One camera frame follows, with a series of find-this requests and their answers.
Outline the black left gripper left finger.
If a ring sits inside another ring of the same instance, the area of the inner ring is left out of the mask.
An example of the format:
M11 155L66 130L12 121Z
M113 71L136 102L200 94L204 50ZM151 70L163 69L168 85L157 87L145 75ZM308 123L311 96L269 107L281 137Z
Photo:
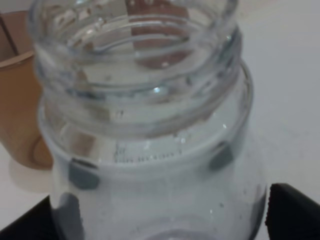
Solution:
M2 240L79 240L80 204L68 192L62 194L57 208L47 196L0 231Z

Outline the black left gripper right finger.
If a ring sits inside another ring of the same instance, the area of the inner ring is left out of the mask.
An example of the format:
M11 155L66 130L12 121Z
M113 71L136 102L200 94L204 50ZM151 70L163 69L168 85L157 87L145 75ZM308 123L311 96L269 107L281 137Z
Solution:
M320 205L287 183L272 184L265 225L270 240L318 240Z

